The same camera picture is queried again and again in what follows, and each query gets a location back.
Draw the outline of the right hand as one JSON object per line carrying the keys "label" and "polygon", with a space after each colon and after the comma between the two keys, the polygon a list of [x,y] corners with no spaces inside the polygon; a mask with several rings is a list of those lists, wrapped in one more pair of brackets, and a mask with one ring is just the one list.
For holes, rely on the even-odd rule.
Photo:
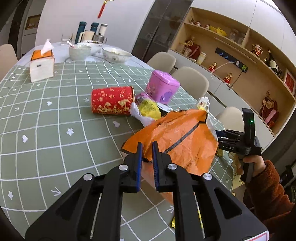
{"label": "right hand", "polygon": [[[235,173],[237,175],[243,175],[244,171],[241,165],[241,161],[239,159],[239,156],[235,153],[230,152],[228,154],[229,158],[233,160],[232,166],[235,170]],[[261,172],[263,172],[266,168],[265,162],[262,158],[262,156],[257,156],[257,155],[253,155],[253,156],[246,156],[242,159],[243,163],[254,163],[254,170],[252,173],[252,176],[255,177],[258,174],[260,174]]]}

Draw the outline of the orange fuzzy sleeve forearm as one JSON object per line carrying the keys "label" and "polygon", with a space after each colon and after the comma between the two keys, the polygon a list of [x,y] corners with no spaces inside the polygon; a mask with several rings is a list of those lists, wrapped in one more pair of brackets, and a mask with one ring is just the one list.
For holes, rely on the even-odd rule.
{"label": "orange fuzzy sleeve forearm", "polygon": [[269,160],[264,163],[265,169],[245,186],[255,215],[270,233],[275,233],[291,221],[290,214],[295,211],[295,204],[285,194],[273,163]]}

